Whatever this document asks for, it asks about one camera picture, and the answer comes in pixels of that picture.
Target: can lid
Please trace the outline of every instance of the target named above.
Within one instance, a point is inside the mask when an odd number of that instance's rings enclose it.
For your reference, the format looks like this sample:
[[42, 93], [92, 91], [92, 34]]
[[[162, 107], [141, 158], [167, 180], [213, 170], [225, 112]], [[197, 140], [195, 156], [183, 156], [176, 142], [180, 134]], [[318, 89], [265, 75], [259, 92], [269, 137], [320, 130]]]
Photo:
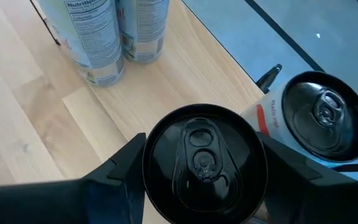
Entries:
[[306, 150], [329, 161], [358, 158], [358, 96], [345, 83], [321, 72], [303, 73], [287, 85], [282, 106]]
[[146, 191], [174, 223], [240, 223], [263, 200], [267, 164], [262, 143], [238, 114], [190, 105], [166, 116], [144, 152]]

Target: wooden table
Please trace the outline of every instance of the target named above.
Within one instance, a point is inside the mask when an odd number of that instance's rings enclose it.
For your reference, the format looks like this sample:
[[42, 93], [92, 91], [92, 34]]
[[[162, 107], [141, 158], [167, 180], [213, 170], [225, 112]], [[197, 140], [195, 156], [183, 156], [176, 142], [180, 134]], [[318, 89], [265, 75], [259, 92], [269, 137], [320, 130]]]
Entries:
[[[84, 176], [180, 106], [240, 112], [262, 96], [180, 0], [161, 58], [125, 69], [114, 86], [88, 86], [29, 0], [0, 0], [0, 184]], [[146, 203], [144, 223], [165, 223]]]

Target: pull tab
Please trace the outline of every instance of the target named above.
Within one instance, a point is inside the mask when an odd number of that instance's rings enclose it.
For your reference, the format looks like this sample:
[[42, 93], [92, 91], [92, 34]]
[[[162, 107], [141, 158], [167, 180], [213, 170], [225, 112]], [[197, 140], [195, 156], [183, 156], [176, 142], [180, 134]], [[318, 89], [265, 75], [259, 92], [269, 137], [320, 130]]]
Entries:
[[218, 127], [208, 119], [195, 118], [187, 122], [185, 129], [182, 141], [187, 168], [204, 183], [215, 181], [223, 166], [221, 148], [226, 145]]
[[345, 112], [345, 101], [331, 90], [324, 90], [314, 104], [314, 117], [319, 124], [327, 128], [341, 126]]

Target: floor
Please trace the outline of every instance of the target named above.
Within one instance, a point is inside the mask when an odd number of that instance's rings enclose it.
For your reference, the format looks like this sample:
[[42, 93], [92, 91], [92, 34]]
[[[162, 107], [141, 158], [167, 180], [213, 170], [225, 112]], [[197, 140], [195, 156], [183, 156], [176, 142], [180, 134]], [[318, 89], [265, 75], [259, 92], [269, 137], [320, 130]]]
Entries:
[[[271, 86], [312, 68], [245, 0], [183, 0], [239, 65], [256, 81], [275, 64], [283, 69]], [[255, 0], [326, 72], [358, 93], [356, 0]]]

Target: can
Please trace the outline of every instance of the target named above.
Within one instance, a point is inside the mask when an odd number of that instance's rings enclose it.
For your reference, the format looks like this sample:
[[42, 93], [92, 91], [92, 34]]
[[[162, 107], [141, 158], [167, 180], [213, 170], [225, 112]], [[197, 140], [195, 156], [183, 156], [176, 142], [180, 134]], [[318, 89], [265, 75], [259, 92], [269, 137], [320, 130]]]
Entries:
[[150, 63], [162, 52], [169, 0], [116, 0], [125, 57]]
[[124, 59], [114, 0], [38, 0], [80, 75], [90, 84], [107, 86], [124, 73]]
[[257, 133], [216, 105], [172, 111], [149, 134], [145, 189], [171, 223], [245, 223], [267, 188], [267, 158]]
[[326, 166], [358, 159], [358, 96], [326, 73], [297, 75], [241, 116], [256, 131]]

